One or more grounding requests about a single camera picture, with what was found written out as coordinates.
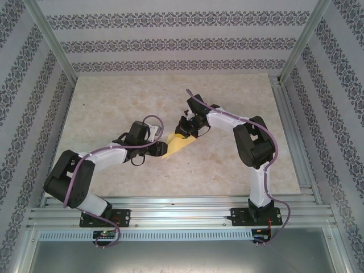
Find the black mounting plate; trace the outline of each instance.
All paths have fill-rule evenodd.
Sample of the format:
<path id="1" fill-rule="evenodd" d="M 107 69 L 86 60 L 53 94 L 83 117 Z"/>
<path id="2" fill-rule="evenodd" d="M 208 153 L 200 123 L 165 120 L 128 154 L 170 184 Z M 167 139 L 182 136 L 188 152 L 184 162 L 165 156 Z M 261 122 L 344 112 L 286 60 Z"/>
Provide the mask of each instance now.
<path id="1" fill-rule="evenodd" d="M 249 215 L 248 210 L 249 208 L 232 208 L 230 209 L 231 216 L 228 216 L 227 218 L 231 220 L 233 226 L 267 226 L 268 218 L 270 218 L 272 226 L 282 226 L 283 224 L 279 208 L 274 208 L 266 217 L 266 220 L 258 223 Z"/>
<path id="2" fill-rule="evenodd" d="M 128 228 L 130 223 L 130 209 L 113 209 L 111 211 L 111 222 L 116 223 L 119 228 Z M 113 228 L 114 226 L 102 220 L 94 218 L 82 212 L 80 219 L 81 228 Z"/>

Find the enclosure wall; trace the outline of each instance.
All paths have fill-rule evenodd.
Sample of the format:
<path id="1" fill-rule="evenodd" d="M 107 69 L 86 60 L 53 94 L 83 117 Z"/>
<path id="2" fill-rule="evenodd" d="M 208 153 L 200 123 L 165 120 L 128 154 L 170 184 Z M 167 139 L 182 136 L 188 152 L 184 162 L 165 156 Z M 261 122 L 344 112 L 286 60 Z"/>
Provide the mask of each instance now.
<path id="1" fill-rule="evenodd" d="M 42 0 L 79 75 L 278 76 L 317 0 Z"/>
<path id="2" fill-rule="evenodd" d="M 0 272 L 38 206 L 73 88 L 22 1 L 0 2 Z"/>
<path id="3" fill-rule="evenodd" d="M 364 272 L 364 1 L 331 1 L 286 89 L 316 183 Z"/>

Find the yellow object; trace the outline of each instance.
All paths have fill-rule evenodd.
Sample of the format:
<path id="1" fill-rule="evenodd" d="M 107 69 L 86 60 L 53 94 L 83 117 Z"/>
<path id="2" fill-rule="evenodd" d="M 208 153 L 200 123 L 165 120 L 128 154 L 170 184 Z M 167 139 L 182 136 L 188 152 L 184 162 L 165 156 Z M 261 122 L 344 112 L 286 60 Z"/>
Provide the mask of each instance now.
<path id="1" fill-rule="evenodd" d="M 167 138 L 167 153 L 162 156 L 162 158 L 166 158 L 175 152 L 178 152 L 183 147 L 189 145 L 190 143 L 194 142 L 196 138 L 194 136 L 189 136 L 188 138 L 183 138 L 180 134 L 171 133 Z"/>

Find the wire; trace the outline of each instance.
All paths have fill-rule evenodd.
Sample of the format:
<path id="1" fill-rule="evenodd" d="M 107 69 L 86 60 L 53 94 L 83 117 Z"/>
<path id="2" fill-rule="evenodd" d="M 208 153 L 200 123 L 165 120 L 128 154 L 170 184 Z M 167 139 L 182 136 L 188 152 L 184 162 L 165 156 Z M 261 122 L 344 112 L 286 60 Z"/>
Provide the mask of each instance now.
<path id="1" fill-rule="evenodd" d="M 209 128 L 208 128 L 208 130 L 207 130 L 206 132 L 204 132 L 202 135 L 199 135 L 199 136 L 197 136 L 197 137 L 201 137 L 201 136 L 203 136 L 203 135 L 207 134 L 207 133 L 210 131 L 210 129 L 211 129 L 211 126 L 209 126 Z"/>
<path id="2" fill-rule="evenodd" d="M 116 217 L 116 216 L 114 216 L 113 218 L 111 218 L 111 220 L 112 219 L 115 219 L 117 221 L 116 224 L 119 226 L 119 224 L 121 223 L 120 219 L 118 217 Z"/>
<path id="3" fill-rule="evenodd" d="M 72 178 L 71 178 L 71 181 L 69 182 L 69 185 L 68 185 L 68 189 L 67 189 L 67 193 L 66 193 L 66 196 L 64 197 L 64 201 L 63 201 L 63 208 L 66 208 L 67 207 L 67 204 L 68 204 L 68 200 L 69 200 L 69 196 L 71 195 L 71 191 L 72 191 L 72 187 L 73 187 L 73 183 L 75 182 L 75 178 L 76 178 L 76 175 L 77 175 L 77 172 L 78 172 L 78 169 L 80 169 L 80 165 L 82 164 L 83 161 L 85 161 L 88 157 L 90 157 L 91 155 L 93 154 L 96 154 L 98 152 L 101 152 L 101 151 L 106 151 L 106 150 L 113 150 L 113 149 L 140 149 L 140 148 L 146 148 L 146 147 L 149 147 L 149 146 L 152 146 L 153 144 L 155 144 L 163 135 L 163 130 L 164 130 L 164 124 L 163 124 L 163 121 L 157 116 L 157 115 L 148 115 L 146 116 L 144 119 L 143 119 L 143 122 L 145 122 L 145 120 L 147 120 L 148 118 L 156 118 L 158 119 L 158 121 L 160 122 L 160 133 L 159 135 L 157 136 L 157 138 L 148 143 L 148 144 L 144 144 L 144 145 L 138 145 L 138 146 L 110 146 L 110 147 L 104 147 L 104 148 L 99 148 L 99 149 L 96 149 L 88 154 L 86 154 L 84 157 L 82 157 L 80 159 L 80 161 L 77 163 L 76 165 L 76 168 L 75 170 L 73 171 L 73 174 L 72 174 Z M 112 241 L 111 243 L 109 243 L 107 246 L 100 246 L 97 244 L 97 239 L 95 241 L 95 245 L 96 247 L 101 247 L 103 249 L 105 248 L 108 248 L 110 246 L 113 246 L 114 244 L 116 244 L 119 239 L 120 239 L 120 236 L 121 236 L 121 231 L 120 231 L 120 228 L 117 224 L 115 224 L 114 222 L 106 219 L 106 218 L 103 218 L 101 216 L 98 216 L 96 214 L 93 214 L 91 212 L 87 212 L 87 211 L 84 211 L 84 210 L 81 210 L 83 213 L 86 213 L 94 218 L 97 218 L 101 221 L 104 221 L 104 222 L 107 222 L 111 225 L 113 225 L 115 227 L 115 229 L 117 230 L 118 232 L 118 237 L 115 241 Z"/>
<path id="4" fill-rule="evenodd" d="M 198 98 L 196 98 L 192 92 L 189 90 L 189 89 L 186 89 L 186 92 L 187 94 L 189 94 L 195 101 L 197 101 L 199 104 L 205 106 L 206 108 L 212 110 L 212 111 L 215 111 L 215 112 L 218 112 L 220 114 L 223 114 L 223 115 L 227 115 L 228 117 L 230 118 L 234 118 L 234 119 L 237 119 L 238 121 L 242 121 L 242 122 L 246 122 L 246 123 L 249 123 L 249 124 L 252 124 L 260 129 L 262 129 L 264 132 L 266 132 L 268 134 L 268 136 L 272 139 L 273 141 L 273 144 L 274 144 L 274 147 L 275 147 L 275 154 L 274 154 L 274 157 L 272 159 L 272 161 L 270 161 L 266 167 L 264 168 L 264 190 L 265 190 L 265 194 L 269 197 L 269 199 L 275 201 L 275 202 L 278 202 L 278 203 L 281 203 L 283 205 L 285 205 L 288 209 L 288 214 L 287 214 L 287 218 L 285 220 L 285 222 L 283 223 L 282 227 L 280 228 L 280 230 L 278 231 L 278 233 L 276 234 L 276 236 L 274 236 L 272 239 L 269 240 L 269 242 L 267 242 L 266 244 L 268 243 L 271 243 L 276 237 L 278 237 L 278 235 L 283 231 L 283 229 L 285 228 L 285 226 L 288 224 L 288 221 L 289 221 L 289 218 L 291 218 L 291 208 L 289 207 L 289 205 L 282 201 L 282 200 L 278 200 L 276 198 L 274 198 L 273 196 L 271 196 L 271 194 L 269 193 L 268 191 L 268 185 L 267 185 L 267 181 L 268 181 L 268 176 L 267 176 L 267 171 L 268 171 L 268 168 L 275 162 L 275 160 L 277 159 L 278 157 L 278 144 L 277 144 L 277 141 L 275 139 L 275 137 L 271 134 L 271 132 L 268 131 L 267 128 L 265 128 L 264 126 L 254 122 L 254 121 L 250 121 L 249 119 L 246 119 L 246 118 L 242 118 L 242 117 L 238 117 L 236 115 L 233 115 L 233 114 L 230 114 L 228 112 L 225 112 L 225 111 L 222 111 L 222 110 L 218 110 L 218 109 L 215 109 L 209 105 L 207 105 L 206 103 L 200 101 Z"/>
<path id="5" fill-rule="evenodd" d="M 269 230 L 268 237 L 269 237 L 272 234 L 272 221 L 270 218 L 268 218 L 268 224 L 269 224 L 269 227 L 268 227 L 268 230 Z"/>
<path id="6" fill-rule="evenodd" d="M 139 166 L 143 165 L 143 164 L 144 164 L 144 162 L 146 161 L 146 156 L 145 156 L 145 155 L 142 155 L 142 157 L 143 157 L 143 162 L 141 162 L 141 164 L 135 164 L 135 163 L 133 162 L 133 159 L 134 159 L 134 158 L 130 159 L 131 165 L 136 166 L 136 167 L 139 167 Z"/>
<path id="7" fill-rule="evenodd" d="M 128 133 L 123 133 L 121 136 L 118 137 L 118 140 L 122 140 L 124 137 L 126 137 Z"/>

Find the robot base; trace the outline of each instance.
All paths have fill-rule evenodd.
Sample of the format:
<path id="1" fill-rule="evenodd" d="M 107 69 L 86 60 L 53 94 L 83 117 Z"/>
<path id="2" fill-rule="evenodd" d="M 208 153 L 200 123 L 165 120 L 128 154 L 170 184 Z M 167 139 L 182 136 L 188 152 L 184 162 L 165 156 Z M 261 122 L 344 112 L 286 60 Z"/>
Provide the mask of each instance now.
<path id="1" fill-rule="evenodd" d="M 113 209 L 109 220 L 119 226 L 119 228 L 128 228 L 130 223 L 130 209 Z M 94 218 L 82 212 L 80 219 L 81 228 L 113 228 L 114 226 L 105 221 Z"/>
<path id="2" fill-rule="evenodd" d="M 256 207 L 250 200 L 248 203 L 248 208 L 230 210 L 231 216 L 228 219 L 233 226 L 267 226 L 268 220 L 272 226 L 282 226 L 282 215 L 279 208 L 274 207 L 273 201 L 261 208 Z"/>

